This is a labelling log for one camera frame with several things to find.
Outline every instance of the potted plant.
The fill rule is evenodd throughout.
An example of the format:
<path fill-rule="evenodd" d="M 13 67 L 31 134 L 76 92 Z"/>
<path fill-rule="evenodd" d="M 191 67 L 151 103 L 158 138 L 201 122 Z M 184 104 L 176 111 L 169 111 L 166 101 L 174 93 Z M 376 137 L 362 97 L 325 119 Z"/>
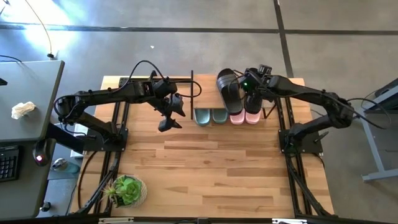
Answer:
<path fill-rule="evenodd" d="M 137 177 L 123 175 L 104 190 L 106 197 L 117 207 L 136 207 L 147 197 L 145 183 Z"/>

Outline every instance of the black slipper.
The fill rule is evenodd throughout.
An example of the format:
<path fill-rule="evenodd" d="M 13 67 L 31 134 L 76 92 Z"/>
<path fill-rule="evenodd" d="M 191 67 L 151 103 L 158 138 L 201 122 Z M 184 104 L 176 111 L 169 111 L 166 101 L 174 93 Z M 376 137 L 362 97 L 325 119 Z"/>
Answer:
<path fill-rule="evenodd" d="M 246 96 L 244 101 L 244 109 L 249 114 L 258 114 L 262 106 L 262 97 L 260 94 L 253 93 Z"/>
<path fill-rule="evenodd" d="M 243 106 L 239 94 L 239 83 L 230 68 L 226 68 L 219 72 L 217 76 L 217 87 L 227 112 L 230 115 L 240 114 L 243 110 Z"/>

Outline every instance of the wooden table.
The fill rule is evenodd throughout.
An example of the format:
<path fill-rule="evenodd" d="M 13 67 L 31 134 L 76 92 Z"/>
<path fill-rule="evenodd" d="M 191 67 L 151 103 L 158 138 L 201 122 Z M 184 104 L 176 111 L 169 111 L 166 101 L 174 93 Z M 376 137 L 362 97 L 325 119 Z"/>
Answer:
<path fill-rule="evenodd" d="M 104 77 L 101 88 L 117 88 L 119 78 Z M 214 91 L 215 75 L 195 75 L 194 80 L 203 88 L 202 95 L 194 98 L 194 108 L 222 105 Z M 304 85 L 301 78 L 291 80 Z M 189 95 L 190 84 L 178 84 L 178 92 Z M 296 122 L 312 119 L 308 103 L 292 99 L 292 106 Z M 95 116 L 110 121 L 113 108 L 113 104 L 97 106 Z M 112 216 L 293 217 L 285 157 L 277 143 L 276 110 L 256 125 L 235 126 L 228 121 L 199 127 L 189 116 L 190 99 L 184 99 L 183 109 L 186 117 L 173 114 L 183 128 L 160 133 L 157 130 L 162 119 L 159 112 L 148 104 L 130 106 L 129 137 L 119 175 L 142 179 L 148 196 L 138 208 L 112 209 Z M 88 164 L 81 187 L 82 203 L 98 185 L 103 157 L 99 152 Z M 333 213 L 319 158 L 311 154 L 302 157 L 309 189 L 324 208 Z M 298 195 L 303 208 L 301 191 Z M 75 210 L 76 194 L 71 212 Z"/>

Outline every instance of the keyboard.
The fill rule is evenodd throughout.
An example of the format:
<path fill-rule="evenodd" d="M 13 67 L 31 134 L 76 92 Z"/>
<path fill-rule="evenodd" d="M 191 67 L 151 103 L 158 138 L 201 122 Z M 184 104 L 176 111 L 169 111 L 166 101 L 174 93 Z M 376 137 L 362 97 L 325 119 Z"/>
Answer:
<path fill-rule="evenodd" d="M 20 146 L 0 147 L 0 182 L 18 179 Z"/>

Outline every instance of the crumpled paper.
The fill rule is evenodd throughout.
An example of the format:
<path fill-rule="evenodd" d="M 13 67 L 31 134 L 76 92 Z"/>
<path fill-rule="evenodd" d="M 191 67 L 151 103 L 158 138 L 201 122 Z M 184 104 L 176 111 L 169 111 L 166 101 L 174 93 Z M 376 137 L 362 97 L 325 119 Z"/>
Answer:
<path fill-rule="evenodd" d="M 19 119 L 21 116 L 24 116 L 25 114 L 34 110 L 35 108 L 36 105 L 34 105 L 30 101 L 27 103 L 18 103 L 17 105 L 12 107 L 11 117 L 14 119 Z"/>

